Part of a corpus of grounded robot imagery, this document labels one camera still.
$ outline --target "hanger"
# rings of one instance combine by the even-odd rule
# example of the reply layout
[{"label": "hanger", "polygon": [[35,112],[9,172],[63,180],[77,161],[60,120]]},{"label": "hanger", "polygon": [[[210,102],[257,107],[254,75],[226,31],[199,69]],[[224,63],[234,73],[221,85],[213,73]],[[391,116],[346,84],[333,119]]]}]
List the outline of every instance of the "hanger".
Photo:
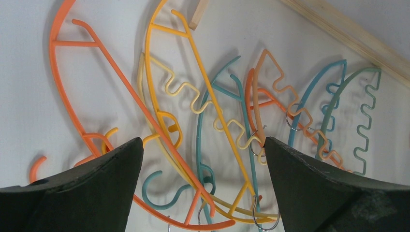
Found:
[{"label": "hanger", "polygon": [[[145,103],[145,97],[144,97],[144,91],[143,91],[143,84],[142,84],[142,80],[143,80],[142,76],[143,76],[144,66],[145,66],[144,62],[145,62],[145,57],[144,57],[144,53],[142,53],[141,56],[140,56],[140,62],[139,62],[139,66],[138,66],[139,68],[138,68],[138,76],[137,76],[137,86],[138,86],[139,96],[140,96],[141,100],[143,101],[143,103]],[[163,69],[164,69],[164,70],[167,70],[167,71],[170,73],[171,76],[175,76],[174,71],[172,71],[171,69],[169,69],[168,67],[166,67],[164,64],[162,64],[162,63],[159,62],[158,60],[156,60],[155,62],[156,62],[156,64],[159,65],[159,66],[161,66],[161,65],[164,66]],[[171,163],[171,165],[174,167],[174,169],[181,175],[182,178],[184,178],[184,179],[191,185],[191,182],[190,182],[190,181],[188,180],[188,178],[184,175],[183,170],[180,170],[180,169],[179,169],[178,165],[175,163],[175,161],[173,160],[173,158],[171,157],[171,155],[168,153],[168,151],[166,150],[166,148],[164,147],[164,145],[162,144],[162,142],[161,142],[159,139],[156,139],[156,140],[157,140],[157,144],[158,144],[159,148],[161,149],[161,151],[163,152],[163,154],[165,155],[165,157],[168,159],[168,161]],[[217,202],[218,204],[223,205],[224,207],[227,207],[227,208],[230,208],[230,209],[231,209],[231,208],[232,208],[232,205],[231,205],[231,204],[229,204],[229,203],[227,203],[227,202],[225,202],[225,201],[222,201],[221,199],[219,199],[219,198],[213,196],[213,193],[215,193],[216,185],[215,185],[214,175],[213,175],[212,169],[211,169],[210,167],[204,165],[204,164],[201,165],[201,168],[206,169],[207,171],[209,171],[209,172],[211,173],[211,176],[206,176],[206,177],[203,177],[203,175],[198,175],[198,176],[199,176],[199,179],[200,179],[200,180],[204,180],[204,181],[202,182],[202,184],[205,184],[207,178],[210,178],[209,180],[210,180],[211,183],[212,183],[212,190],[211,190],[211,192],[210,192],[210,194],[211,194],[210,196],[211,196],[212,200],[215,201],[215,202]],[[144,193],[143,193],[143,196],[144,196],[144,195],[147,196],[146,189],[144,189],[143,192],[144,192]],[[150,204],[151,202],[149,201],[148,197],[147,197],[147,200],[148,200],[148,201],[146,201],[146,203],[147,203],[147,204]],[[173,204],[167,204],[166,207],[171,207],[172,205],[173,205]],[[155,208],[155,207],[162,208],[162,206],[160,206],[160,205],[155,205],[155,204],[152,204],[152,205],[150,205],[150,206],[152,206],[153,208]],[[241,219],[241,218],[237,218],[237,217],[230,216],[228,213],[224,212],[224,211],[223,211],[221,208],[219,208],[218,206],[216,206],[216,211],[218,211],[218,212],[219,212],[220,214],[222,214],[224,217],[227,217],[227,218],[229,218],[229,219],[233,219],[233,220],[235,220],[235,221],[239,221],[239,222],[247,223],[247,224],[251,224],[251,223],[252,223],[252,221],[251,221],[250,219]],[[252,216],[252,212],[251,212],[251,211],[246,210],[246,209],[243,209],[243,208],[240,208],[240,207],[236,207],[236,208],[235,208],[235,211],[237,211],[237,212],[239,212],[239,213],[241,213],[241,214],[245,214],[245,215],[248,215],[248,216]],[[259,218],[261,218],[261,219],[258,220],[259,223],[268,223],[268,222],[271,222],[271,221],[272,221],[271,218],[276,218],[276,215],[263,214],[263,213],[257,213],[256,216],[259,217]]]},{"label": "hanger", "polygon": [[[145,65],[146,65],[147,80],[152,79],[152,76],[151,76],[151,65],[150,65],[150,62],[149,62],[149,61],[150,61],[150,57],[151,57],[149,51],[150,51],[150,37],[151,37],[151,32],[152,32],[152,30],[153,30],[153,29],[157,29],[157,30],[161,30],[161,31],[164,31],[164,32],[168,32],[168,33],[171,33],[171,34],[175,34],[175,35],[178,35],[178,36],[182,36],[182,37],[188,38],[188,40],[189,40],[189,42],[190,42],[190,44],[191,44],[191,47],[192,47],[194,56],[195,56],[195,58],[196,58],[196,60],[197,60],[198,66],[199,66],[200,71],[201,71],[201,73],[202,73],[202,76],[203,76],[203,78],[204,78],[205,85],[206,85],[206,87],[207,87],[207,89],[208,89],[208,91],[209,91],[209,94],[210,94],[210,96],[211,96],[212,103],[213,103],[213,105],[215,106],[215,109],[216,109],[216,111],[217,111],[217,113],[218,113],[218,117],[221,119],[222,127],[223,127],[223,129],[224,129],[224,131],[225,131],[225,133],[226,133],[226,135],[227,135],[228,141],[229,141],[230,146],[231,146],[231,148],[232,148],[232,150],[233,150],[233,152],[234,152],[236,161],[238,162],[238,165],[239,165],[239,168],[240,168],[241,173],[242,173],[242,175],[243,175],[243,178],[245,179],[245,183],[244,183],[244,185],[243,185],[243,187],[242,187],[242,189],[241,189],[239,195],[238,195],[238,196],[236,197],[236,199],[234,200],[234,203],[232,204],[232,207],[230,207],[230,210],[229,210],[229,212],[228,212],[228,215],[231,217],[232,214],[233,214],[233,212],[234,212],[235,209],[237,208],[237,205],[239,204],[240,196],[243,194],[243,192],[244,192],[246,189],[249,189],[249,191],[251,192],[252,195],[255,195],[255,192],[254,192],[254,189],[253,189],[253,187],[252,187],[252,185],[251,185],[251,182],[250,182],[250,180],[249,180],[249,177],[248,177],[248,175],[247,175],[247,173],[246,173],[246,169],[245,169],[245,167],[244,167],[244,165],[243,165],[242,159],[241,159],[241,157],[240,157],[240,155],[239,155],[239,153],[238,153],[238,151],[237,151],[237,148],[236,148],[236,146],[235,146],[234,140],[233,140],[233,138],[232,138],[232,136],[231,136],[231,134],[230,134],[230,132],[229,132],[229,130],[228,130],[227,122],[226,122],[226,121],[224,120],[224,118],[223,118],[222,111],[220,110],[219,104],[218,104],[218,102],[217,102],[217,100],[216,100],[216,97],[215,97],[215,94],[214,94],[214,92],[213,92],[213,90],[212,90],[212,86],[211,86],[211,84],[210,84],[210,82],[209,82],[209,79],[208,79],[208,77],[207,77],[205,68],[204,68],[204,66],[203,66],[203,64],[202,64],[201,58],[200,58],[200,56],[199,56],[198,50],[197,50],[197,48],[196,48],[195,42],[194,42],[193,37],[192,37],[192,35],[191,35],[191,33],[190,33],[190,30],[189,30],[189,28],[188,28],[188,24],[187,24],[187,22],[186,22],[184,16],[183,16],[180,12],[178,12],[178,11],[176,11],[176,10],[171,10],[171,13],[174,14],[175,16],[177,16],[177,17],[182,21],[182,24],[183,24],[183,27],[184,27],[185,32],[182,32],[182,31],[179,31],[179,30],[175,30],[175,29],[171,29],[171,28],[168,28],[168,27],[164,27],[164,26],[161,26],[161,25],[158,25],[158,24],[155,24],[155,23],[154,23],[154,20],[155,20],[156,16],[158,15],[160,9],[164,6],[164,4],[165,4],[166,2],[167,2],[167,0],[162,0],[162,1],[159,3],[157,9],[155,10],[155,12],[154,12],[154,14],[153,14],[153,16],[152,16],[152,18],[151,18],[151,20],[150,20],[150,23],[149,23],[149,25],[148,25],[148,29],[147,29],[147,31],[146,31],[146,42],[145,42],[145,54],[146,54],[146,56],[145,56]],[[187,84],[184,84],[184,83],[183,83],[183,85],[184,85],[184,86],[188,86],[188,87],[190,87],[190,88],[194,87],[194,86],[192,86],[192,85],[187,85]],[[161,121],[162,121],[163,119],[162,119],[162,118],[157,118],[157,119],[158,119],[158,121],[160,122],[160,125],[162,125]]]},{"label": "hanger", "polygon": [[[182,193],[183,191],[192,188],[192,186],[189,185],[189,184],[183,185],[183,186],[181,186],[181,187],[176,191],[175,196],[173,197],[173,199],[172,199],[169,203],[167,203],[167,204],[165,204],[165,205],[154,204],[152,201],[149,200],[148,195],[147,195],[146,192],[147,192],[148,185],[149,185],[150,181],[151,181],[153,178],[155,178],[156,176],[159,176],[159,175],[161,175],[161,174],[162,174],[162,171],[156,171],[156,172],[151,173],[151,175],[149,175],[149,176],[145,179],[145,181],[144,181],[144,183],[143,183],[143,185],[142,185],[142,190],[141,190],[141,195],[142,195],[142,199],[144,200],[144,202],[145,202],[147,205],[149,205],[150,207],[152,207],[153,209],[155,209],[155,210],[165,210],[165,209],[171,208],[171,207],[174,206],[175,203],[178,201],[179,196],[181,195],[181,193]],[[213,182],[214,182],[214,181],[213,181],[213,179],[212,179],[210,176],[207,176],[207,177],[204,178],[204,183],[213,183]]]},{"label": "hanger", "polygon": [[[211,83],[211,86],[212,86],[213,89],[215,89],[215,90],[221,92],[221,93],[224,94],[224,95],[227,95],[227,96],[229,96],[229,97],[231,97],[231,98],[234,98],[234,99],[236,99],[237,101],[240,102],[241,107],[242,107],[242,113],[244,114],[244,121],[247,122],[247,121],[248,121],[248,118],[247,118],[246,110],[245,110],[244,94],[243,94],[242,84],[240,83],[239,79],[238,79],[235,75],[233,75],[233,74],[230,75],[230,78],[235,81],[235,84],[236,84],[236,87],[237,87],[237,89],[238,89],[239,95],[234,94],[234,93],[232,93],[232,92],[226,90],[225,88],[219,86],[219,85],[216,83],[216,81],[217,81],[217,80],[219,79],[219,77],[221,76],[222,72],[225,71],[225,70],[226,70],[229,66],[231,66],[233,63],[235,63],[240,57],[241,57],[241,56],[237,56],[237,57],[235,57],[234,59],[232,59],[231,61],[229,61],[227,64],[225,64],[225,65],[217,72],[217,74],[215,75],[215,77],[212,79],[212,81],[211,81],[210,83]],[[209,97],[209,91],[206,90],[205,93],[204,93],[204,95],[203,95],[203,98],[202,98],[201,107],[203,107],[203,106],[206,104],[208,97]],[[197,133],[197,135],[196,135],[196,166],[197,166],[197,174],[198,174],[199,179],[202,179],[202,178],[203,178],[204,168],[208,171],[208,166],[206,166],[205,164],[202,163],[202,152],[201,152],[201,144],[202,144],[202,143],[201,143],[201,141],[202,141],[202,125],[203,125],[203,119],[204,119],[204,113],[200,113],[200,114],[198,115],[198,125],[197,125],[197,130],[196,130],[196,131],[197,131],[197,132],[196,132],[196,133]],[[250,135],[250,129],[249,129],[249,125],[248,125],[247,123],[245,123],[245,128],[246,128],[247,138],[250,138],[250,137],[251,137],[251,135]],[[256,193],[257,195],[259,195],[259,193],[258,193],[258,185],[257,185],[257,178],[256,178],[255,164],[254,164],[254,160],[253,160],[253,154],[252,154],[250,151],[249,151],[249,159],[250,159],[250,167],[251,167],[251,173],[252,173],[253,187],[254,187],[254,189],[255,189],[255,193]],[[204,213],[205,213],[205,217],[206,217],[206,220],[207,220],[208,224],[211,224],[211,223],[212,223],[212,220],[211,220],[211,218],[209,217],[209,210],[208,210],[208,208],[207,208],[206,206],[204,206]]]},{"label": "hanger", "polygon": [[191,177],[192,181],[194,182],[195,186],[197,187],[197,191],[195,193],[194,200],[191,204],[190,210],[187,213],[186,219],[183,223],[172,220],[172,219],[166,217],[165,215],[159,213],[158,211],[155,211],[154,209],[149,207],[146,203],[144,203],[141,199],[139,199],[136,195],[134,195],[133,200],[140,207],[142,207],[143,209],[145,209],[146,211],[148,211],[150,214],[154,215],[155,217],[157,217],[157,218],[159,218],[159,219],[161,219],[161,220],[163,220],[167,223],[170,223],[174,226],[184,228],[184,229],[188,229],[188,230],[211,231],[211,230],[223,229],[223,228],[230,227],[230,226],[234,225],[235,224],[234,221],[227,221],[227,222],[223,222],[223,223],[216,223],[216,224],[212,224],[212,225],[206,225],[205,227],[204,226],[199,226],[199,225],[189,224],[191,216],[192,216],[193,211],[195,209],[195,207],[194,207],[195,203],[199,200],[199,197],[201,196],[201,194],[203,194],[205,199],[210,204],[211,216],[213,216],[214,213],[215,213],[215,204],[212,201],[212,199],[210,198],[210,196],[207,193],[207,191],[205,190],[205,188],[201,185],[201,182],[199,182],[199,180],[195,177],[192,170],[190,170],[189,166],[182,159],[182,157],[180,156],[180,154],[178,153],[178,151],[176,150],[176,148],[174,147],[172,142],[168,139],[168,137],[166,136],[166,133],[161,130],[160,126],[157,124],[155,119],[149,113],[149,110],[144,106],[141,99],[138,97],[136,92],[133,90],[131,84],[128,82],[127,78],[124,76],[124,74],[122,73],[120,68],[117,66],[114,59],[111,57],[110,53],[105,48],[105,46],[103,45],[101,40],[98,38],[98,36],[94,32],[94,30],[88,24],[86,24],[85,22],[73,19],[72,23],[86,29],[87,32],[90,34],[90,36],[93,38],[94,41],[92,41],[92,42],[83,42],[83,41],[59,41],[59,40],[57,40],[57,36],[59,34],[59,30],[61,28],[61,25],[62,25],[64,19],[65,19],[65,16],[69,12],[69,10],[72,7],[72,5],[74,4],[74,2],[75,2],[75,0],[65,0],[62,3],[62,5],[60,6],[60,8],[59,8],[59,10],[56,14],[56,17],[54,19],[54,22],[53,22],[53,25],[52,25],[52,28],[51,28],[51,32],[50,32],[50,40],[49,40],[50,64],[51,64],[51,69],[52,69],[52,72],[53,72],[54,80],[56,82],[57,89],[58,89],[60,97],[61,97],[61,99],[64,103],[64,106],[67,109],[67,112],[68,112],[71,120],[73,121],[75,127],[77,128],[80,136],[82,137],[82,139],[86,143],[87,147],[90,149],[91,153],[94,156],[100,156],[101,155],[99,150],[96,148],[95,144],[92,142],[92,139],[95,139],[95,138],[103,140],[110,150],[113,149],[113,146],[107,140],[107,138],[105,138],[101,134],[86,133],[86,131],[84,130],[84,128],[81,124],[81,122],[79,121],[78,117],[76,116],[76,114],[74,112],[74,109],[71,106],[71,104],[70,104],[70,102],[67,98],[67,95],[65,93],[65,90],[64,90],[64,87],[63,87],[63,84],[62,84],[62,81],[61,81],[61,78],[60,78],[60,75],[59,75],[59,69],[58,69],[58,65],[57,65],[56,51],[55,51],[57,46],[98,47],[101,50],[101,52],[107,58],[107,61],[113,67],[113,69],[115,70],[115,72],[117,73],[117,75],[119,76],[119,78],[121,79],[121,81],[123,82],[123,84],[125,85],[127,90],[129,91],[129,93],[132,95],[132,97],[134,98],[136,103],[139,105],[140,109],[143,111],[144,115],[148,118],[148,120],[151,122],[152,126],[155,128],[155,130],[158,134],[157,137],[161,137],[163,139],[163,141],[167,144],[168,148],[173,153],[174,157],[178,160],[180,165],[187,172],[187,175]]},{"label": "hanger", "polygon": [[[329,71],[332,67],[339,66],[339,65],[342,65],[342,66],[343,66],[342,76],[341,76],[341,79],[340,79],[340,84],[337,84],[337,83],[329,83],[329,84],[327,84],[327,86],[326,86],[327,92],[328,92],[329,94],[331,94],[331,95],[334,95],[334,93],[333,93],[333,92],[331,91],[331,89],[330,89],[330,86],[340,87],[340,85],[344,82],[344,79],[345,79],[345,76],[346,76],[346,69],[347,69],[347,62],[346,62],[345,59],[339,60],[339,61],[336,61],[336,62],[333,62],[333,63],[330,63],[330,64],[326,65],[326,66],[315,76],[315,78],[310,82],[310,85],[307,87],[305,93],[303,94],[302,99],[300,100],[300,102],[299,102],[299,104],[298,104],[297,110],[300,110],[301,108],[305,107],[305,103],[306,103],[306,101],[308,100],[310,94],[312,93],[312,90],[314,89],[314,87],[316,86],[316,84],[318,83],[318,81],[326,74],[326,72]],[[340,99],[337,100],[335,109],[338,108],[338,106],[339,106],[339,101],[340,101]],[[323,113],[323,114],[326,113],[327,108],[328,108],[328,105],[325,105],[325,106],[322,108],[322,113]],[[327,129],[327,128],[326,128],[327,131],[333,131],[333,130],[335,129],[336,119],[335,119],[334,116],[331,116],[331,118],[332,118],[332,128],[331,128],[331,129]],[[290,133],[289,133],[289,139],[288,139],[288,145],[289,145],[289,146],[293,146],[294,137],[295,137],[295,133],[296,133],[295,128],[296,128],[296,126],[297,126],[297,123],[299,122],[299,119],[300,119],[300,115],[296,115],[296,116],[294,117],[294,119],[293,119],[293,123],[292,123],[292,125],[291,125],[291,130],[290,130]],[[330,139],[327,139],[327,141],[329,142],[329,150],[332,150],[332,144],[333,144],[332,141],[331,141]]]},{"label": "hanger", "polygon": [[281,0],[306,19],[410,87],[410,62],[325,0]]},{"label": "hanger", "polygon": [[[260,69],[260,68],[258,68],[258,66],[261,66],[261,65],[262,65],[262,63],[263,63],[264,58],[265,58],[266,55],[269,55],[270,58],[273,59],[273,57],[271,57],[272,55],[271,55],[266,49],[262,52],[261,59],[258,61],[258,65],[257,65],[257,68],[256,68],[256,70],[255,70],[255,76],[254,76],[255,79],[254,79],[254,81],[253,81],[253,92],[257,92],[257,90],[258,90],[257,78],[256,78],[256,77],[259,75],[259,69]],[[284,91],[286,91],[286,90],[288,90],[288,89],[293,93],[293,95],[295,96],[295,99],[294,99],[293,102],[291,102],[291,103],[289,104],[289,106],[288,106],[288,111],[287,111],[287,112],[288,112],[290,115],[292,115],[292,116],[296,116],[296,115],[298,115],[298,114],[300,114],[300,113],[302,113],[302,112],[305,112],[305,114],[306,114],[306,115],[308,116],[308,118],[309,118],[309,122],[301,129],[302,132],[303,132],[303,135],[304,135],[305,137],[307,137],[307,138],[312,138],[312,137],[315,136],[316,134],[318,134],[319,137],[322,137],[322,138],[324,139],[324,143],[319,147],[319,150],[318,150],[318,154],[319,154],[320,158],[321,158],[322,160],[328,160],[331,156],[334,155],[334,156],[336,156],[337,160],[339,160],[339,161],[338,161],[338,164],[337,164],[337,167],[340,168],[340,167],[343,165],[343,158],[340,156],[340,154],[339,154],[337,151],[335,151],[335,150],[330,150],[330,151],[328,152],[328,155],[327,155],[327,156],[324,156],[324,155],[323,155],[323,151],[326,149],[327,145],[329,144],[329,142],[327,141],[327,138],[325,137],[325,135],[323,134],[323,132],[320,131],[320,130],[315,130],[313,133],[309,133],[309,132],[308,132],[310,125],[312,125],[312,123],[313,123],[313,118],[312,118],[312,116],[310,115],[309,111],[308,111],[307,109],[305,109],[305,108],[301,108],[300,110],[298,110],[298,111],[296,111],[296,112],[292,112],[292,106],[295,105],[295,104],[298,102],[298,100],[299,100],[299,95],[298,95],[297,92],[294,90],[294,88],[293,88],[292,86],[290,86],[290,85],[285,86],[285,87],[282,88],[282,89],[278,89],[278,88],[277,88],[277,84],[278,84],[282,79],[284,79],[284,77],[285,77],[283,71],[282,71],[282,70],[280,70],[280,71],[281,71],[281,76],[273,82],[272,88],[273,88],[277,93],[283,93]],[[255,95],[254,95],[254,97],[253,97],[254,109],[258,109],[258,108],[259,108],[257,99],[258,99],[258,98],[255,97]]]},{"label": "hanger", "polygon": [[[110,131],[107,132],[107,134],[105,134],[105,138],[109,139],[109,138],[110,138],[114,133],[116,133],[117,131],[118,131],[118,128],[117,128],[117,127],[112,128]],[[105,154],[107,153],[107,150],[109,150],[109,149],[108,149],[108,146],[105,145],[105,143],[104,143],[104,141],[103,141],[101,147],[102,147],[102,148],[101,148],[102,154],[105,155]],[[85,158],[84,160],[78,162],[74,167],[76,167],[76,166],[78,166],[78,165],[81,165],[81,164],[83,164],[83,163],[86,163],[86,162],[88,162],[88,161],[90,161],[90,160],[93,160],[93,159],[94,159],[94,156],[91,155],[91,156]],[[46,160],[47,160],[47,157],[41,156],[40,158],[38,158],[38,159],[34,162],[34,164],[32,165],[32,167],[30,168],[30,172],[29,172],[29,182],[30,182],[30,184],[33,183],[33,182],[35,182],[35,181],[37,181],[37,170],[38,170],[38,168],[41,166],[41,164],[42,164],[44,161],[46,161]]]},{"label": "hanger", "polygon": [[[354,155],[354,157],[355,157],[356,159],[360,160],[361,162],[363,162],[363,171],[362,171],[362,172],[353,172],[353,173],[354,173],[354,174],[357,174],[357,175],[361,175],[361,176],[363,176],[363,175],[366,174],[366,160],[365,160],[364,158],[358,156],[358,155],[357,155],[357,151],[358,151],[358,150],[359,150],[359,151],[362,151],[362,152],[367,152],[367,151],[368,151],[368,148],[369,148],[369,138],[368,138],[367,136],[365,136],[363,133],[361,133],[360,129],[362,128],[362,129],[367,130],[367,131],[371,129],[372,117],[371,117],[368,113],[365,112],[365,109],[364,109],[364,108],[366,107],[366,108],[369,109],[369,110],[373,110],[373,109],[376,107],[376,97],[375,97],[373,94],[371,94],[368,89],[371,88],[371,89],[374,90],[374,91],[379,90],[379,87],[380,87],[380,79],[381,79],[381,69],[380,69],[380,68],[373,68],[373,67],[372,67],[372,68],[363,68],[363,69],[360,69],[360,70],[354,72],[352,75],[350,75],[350,76],[340,85],[340,87],[337,89],[335,95],[333,96],[332,100],[330,101],[329,106],[327,107],[327,110],[326,110],[326,114],[324,115],[323,123],[322,123],[322,127],[321,127],[321,131],[322,131],[324,134],[326,134],[327,125],[329,124],[329,119],[331,118],[331,114],[332,114],[333,109],[337,108],[337,107],[335,107],[335,105],[337,106],[338,100],[339,100],[339,97],[340,97],[341,93],[342,93],[343,90],[346,88],[346,86],[350,83],[350,81],[352,81],[355,77],[357,77],[359,74],[364,73],[364,72],[378,73],[378,77],[377,77],[376,87],[374,87],[374,86],[372,86],[372,85],[370,85],[370,84],[365,86],[365,92],[366,92],[366,94],[369,95],[369,96],[373,99],[373,104],[372,104],[372,106],[369,106],[368,104],[365,104],[365,103],[360,106],[360,111],[362,112],[362,114],[369,118],[369,124],[368,124],[367,127],[364,126],[364,125],[359,125],[359,126],[357,126],[357,128],[356,128],[357,133],[358,133],[361,137],[363,137],[363,138],[366,140],[365,149],[363,149],[363,148],[361,148],[361,147],[355,147],[354,150],[353,150],[353,155]],[[319,147],[319,146],[322,146],[322,144],[323,144],[323,138],[319,137],[318,147]]]},{"label": "hanger", "polygon": [[[263,52],[262,52],[262,54],[261,54],[261,57],[259,58],[259,61],[258,61],[258,64],[260,64],[260,65],[258,65],[256,68],[258,69],[258,70],[260,70],[260,68],[261,68],[261,66],[262,66],[262,64],[263,64],[263,61],[264,61],[264,57],[265,56],[268,56],[272,61],[273,60],[275,60],[274,58],[273,58],[273,55],[268,51],[268,50],[264,50]],[[279,72],[281,72],[281,73],[283,73],[283,70],[282,70],[282,68],[279,66],[279,64],[276,62],[276,60],[275,61],[273,61],[273,63],[274,63],[274,65],[278,68],[278,70],[279,70]],[[258,93],[260,92],[260,93],[264,93],[270,100],[269,101],[266,101],[266,102],[263,102],[263,103],[259,103],[259,99],[257,98],[257,100],[256,100],[256,102],[257,102],[257,107],[254,107],[254,106],[251,106],[250,105],[250,94],[251,94],[251,87],[253,88],[253,78],[254,78],[254,74],[255,74],[255,69],[250,69],[250,71],[249,71],[249,73],[248,73],[248,77],[247,77],[247,81],[246,81],[246,85],[245,85],[245,103],[246,103],[246,107],[247,107],[247,114],[248,114],[248,118],[251,118],[252,119],[252,110],[253,111],[255,111],[255,112],[257,112],[257,113],[255,113],[255,120],[257,121],[257,122],[259,122],[259,123],[257,123],[257,124],[259,124],[259,125],[262,125],[262,121],[261,121],[261,118],[260,118],[260,113],[259,113],[259,107],[267,107],[267,106],[269,106],[269,105],[272,105],[272,104],[275,104],[275,105],[277,105],[284,113],[285,113],[285,116],[286,116],[286,118],[287,117],[290,117],[291,119],[293,119],[293,116],[292,115],[290,115],[289,113],[287,113],[287,109],[286,109],[286,107],[282,104],[282,103],[280,103],[280,101],[274,96],[274,95],[272,95],[267,89],[264,89],[264,88],[258,88],[257,89],[257,91],[258,91]],[[255,127],[255,124],[253,123],[253,121],[252,120],[250,120],[249,121],[249,125],[250,125],[250,127],[252,128],[252,130],[253,131],[258,131],[258,128],[256,128]],[[297,125],[299,126],[299,128],[304,128],[304,127],[306,127],[306,126],[303,126],[301,123],[297,123]],[[309,132],[309,131],[306,131],[306,134],[308,135],[308,137],[307,138],[310,138],[315,144],[318,144],[318,140],[314,137],[314,136],[312,136],[312,134]],[[336,166],[338,166],[340,169],[343,169],[343,170],[345,170],[345,168],[343,167],[343,165],[342,164],[340,164],[339,163],[339,161],[337,160],[337,159],[335,159],[333,156],[330,156],[330,160],[331,161],[333,161],[333,163],[336,165]]]}]

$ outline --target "metal hook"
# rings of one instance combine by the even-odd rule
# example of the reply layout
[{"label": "metal hook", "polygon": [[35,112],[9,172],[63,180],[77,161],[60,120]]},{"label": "metal hook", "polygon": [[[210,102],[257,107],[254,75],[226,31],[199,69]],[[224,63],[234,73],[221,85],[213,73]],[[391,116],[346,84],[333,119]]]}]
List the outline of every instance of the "metal hook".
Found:
[{"label": "metal hook", "polygon": [[[298,129],[298,128],[293,128],[292,127],[292,125],[289,123],[289,120],[288,120],[288,109],[286,109],[286,112],[285,112],[285,119],[286,119],[286,123],[288,124],[288,126],[291,128],[291,130],[294,130],[294,131],[302,131],[302,129]],[[311,130],[311,131],[314,131],[315,129],[313,129],[312,127],[308,127],[308,129],[309,130]]]},{"label": "metal hook", "polygon": [[[252,133],[252,134],[250,135],[250,137],[254,136],[254,135],[256,134],[256,132],[258,132],[258,130],[255,130],[255,132]],[[250,150],[251,150],[251,152],[253,153],[253,155],[254,155],[254,156],[258,156],[258,154],[256,154],[256,153],[253,151],[252,143],[249,144],[249,147],[250,147]]]},{"label": "metal hook", "polygon": [[200,215],[201,215],[201,211],[202,211],[202,207],[199,209],[199,211],[198,211],[198,225],[200,225],[201,224],[201,217],[200,217]]},{"label": "metal hook", "polygon": [[171,225],[170,224],[168,224],[168,232],[171,232]]},{"label": "metal hook", "polygon": [[278,224],[279,224],[279,218],[280,218],[280,212],[279,212],[279,210],[278,210],[278,217],[276,218],[275,224],[274,224],[271,228],[269,228],[269,229],[264,229],[264,228],[262,228],[262,227],[258,224],[258,222],[256,221],[256,218],[255,218],[255,209],[256,209],[256,205],[257,205],[257,203],[256,203],[256,201],[257,201],[256,195],[253,196],[253,201],[254,201],[254,202],[253,202],[252,217],[253,217],[253,222],[255,223],[255,225],[256,225],[260,230],[262,230],[262,231],[271,231],[271,230],[274,230],[274,229],[278,226]]}]

